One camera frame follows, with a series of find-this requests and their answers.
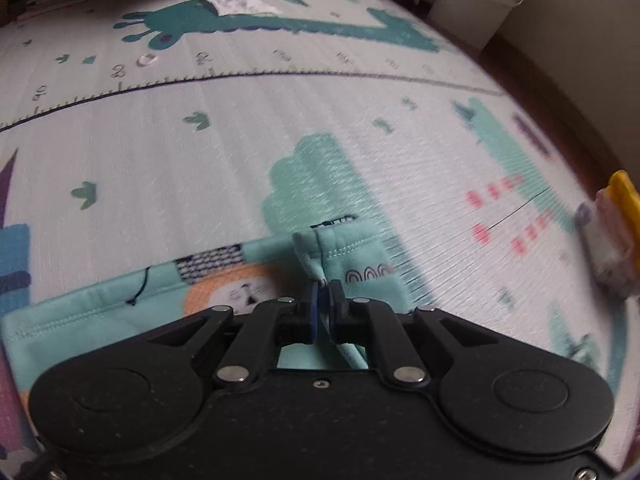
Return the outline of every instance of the screw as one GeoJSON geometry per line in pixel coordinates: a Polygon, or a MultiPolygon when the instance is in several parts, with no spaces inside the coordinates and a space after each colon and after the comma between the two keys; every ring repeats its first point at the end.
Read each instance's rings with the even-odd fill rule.
{"type": "Polygon", "coordinates": [[[243,366],[225,366],[216,372],[220,380],[225,383],[240,383],[249,376],[249,370],[243,366]]]}
{"type": "Polygon", "coordinates": [[[60,469],[52,469],[49,471],[49,480],[66,480],[66,474],[60,469]]]}
{"type": "Polygon", "coordinates": [[[331,386],[331,383],[324,379],[318,379],[317,381],[314,381],[314,388],[318,388],[319,390],[325,390],[329,386],[331,386]]]}
{"type": "Polygon", "coordinates": [[[394,371],[394,377],[401,383],[419,383],[426,377],[426,373],[415,366],[401,366],[394,371]]]}
{"type": "Polygon", "coordinates": [[[577,480],[596,480],[598,474],[590,467],[583,467],[582,469],[578,469],[575,477],[577,480]]]}

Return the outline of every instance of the silver rivet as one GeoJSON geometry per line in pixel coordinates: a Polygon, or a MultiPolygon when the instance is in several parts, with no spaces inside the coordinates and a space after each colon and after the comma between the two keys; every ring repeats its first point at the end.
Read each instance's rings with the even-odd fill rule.
{"type": "Polygon", "coordinates": [[[424,370],[415,366],[401,366],[394,371],[394,377],[403,383],[419,383],[426,374],[424,370]]]}
{"type": "Polygon", "coordinates": [[[52,469],[49,471],[49,480],[66,480],[66,474],[60,469],[52,469]]]}
{"type": "Polygon", "coordinates": [[[590,467],[583,467],[582,469],[578,469],[575,477],[577,480],[596,480],[598,474],[590,467]]]}
{"type": "Polygon", "coordinates": [[[249,370],[243,366],[225,366],[220,368],[216,375],[226,383],[240,383],[249,376],[249,370]]]}

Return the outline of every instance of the baseboard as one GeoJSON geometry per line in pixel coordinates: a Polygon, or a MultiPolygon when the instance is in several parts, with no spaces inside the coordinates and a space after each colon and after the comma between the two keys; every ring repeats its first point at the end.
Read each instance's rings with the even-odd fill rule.
{"type": "Polygon", "coordinates": [[[530,91],[535,92],[537,97],[544,101],[552,113],[574,134],[575,139],[587,149],[605,174],[610,175],[622,168],[620,160],[604,141],[603,135],[529,57],[500,35],[494,36],[485,47],[481,59],[484,56],[499,60],[500,65],[507,72],[527,86],[530,91]]]}

